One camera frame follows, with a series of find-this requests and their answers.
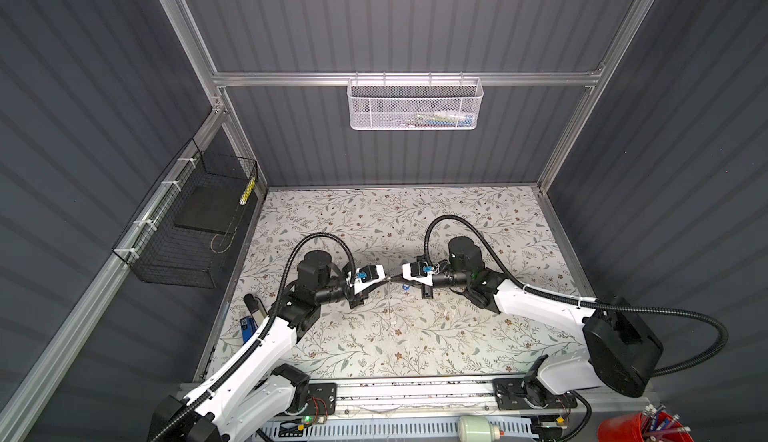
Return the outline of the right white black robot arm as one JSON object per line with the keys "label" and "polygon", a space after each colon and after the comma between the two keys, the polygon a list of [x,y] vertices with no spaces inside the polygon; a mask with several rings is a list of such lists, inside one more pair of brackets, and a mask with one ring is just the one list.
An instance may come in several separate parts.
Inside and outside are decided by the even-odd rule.
{"label": "right white black robot arm", "polygon": [[573,305],[537,296],[530,288],[488,268],[480,248],[467,237],[449,242],[449,257],[435,265],[424,256],[406,263],[403,278],[424,288],[450,288],[480,309],[524,317],[573,336],[582,347],[537,357],[514,393],[537,408],[568,392],[607,387],[638,398],[663,353],[663,345],[634,312],[591,309],[589,299]]}

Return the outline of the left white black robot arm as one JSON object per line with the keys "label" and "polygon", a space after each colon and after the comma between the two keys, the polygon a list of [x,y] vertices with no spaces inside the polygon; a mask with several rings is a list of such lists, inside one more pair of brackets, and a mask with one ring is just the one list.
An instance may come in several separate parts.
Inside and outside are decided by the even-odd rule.
{"label": "left white black robot arm", "polygon": [[150,441],[246,441],[277,415],[298,415],[309,376],[283,362],[328,303],[359,306],[386,279],[380,265],[339,268],[329,253],[310,251],[257,331],[213,376],[155,409]]}

